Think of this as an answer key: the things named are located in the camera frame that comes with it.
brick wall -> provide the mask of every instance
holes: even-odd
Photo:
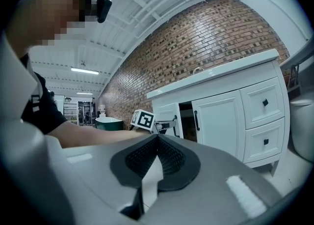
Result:
[[[288,51],[275,31],[238,0],[207,0],[171,18],[146,38],[106,86],[100,101],[107,116],[130,127],[134,110],[152,112],[146,94],[192,75],[254,53],[276,48],[279,62]]]

floor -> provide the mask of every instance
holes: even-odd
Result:
[[[303,159],[296,153],[291,140],[288,144],[284,164],[285,167],[276,177],[272,177],[270,174],[271,164],[254,168],[254,170],[268,180],[282,196],[285,196],[293,189],[301,186],[306,181],[307,176],[313,168],[313,163]],[[157,182],[162,179],[162,166],[157,157],[142,181],[145,212],[147,212],[156,201]]]

fluorescent light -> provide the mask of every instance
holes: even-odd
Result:
[[[89,73],[89,74],[94,74],[98,75],[99,72],[97,71],[91,71],[91,70],[82,70],[82,69],[76,69],[76,68],[71,68],[72,71],[77,71],[77,72],[83,72],[83,73]]]
[[[90,92],[77,92],[77,94],[93,95],[93,94],[92,94],[92,93],[90,93]]]

drawer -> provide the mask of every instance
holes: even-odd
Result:
[[[262,160],[281,152],[285,118],[245,131],[244,163]]]
[[[284,100],[277,77],[240,89],[245,128],[268,124],[285,116]]]

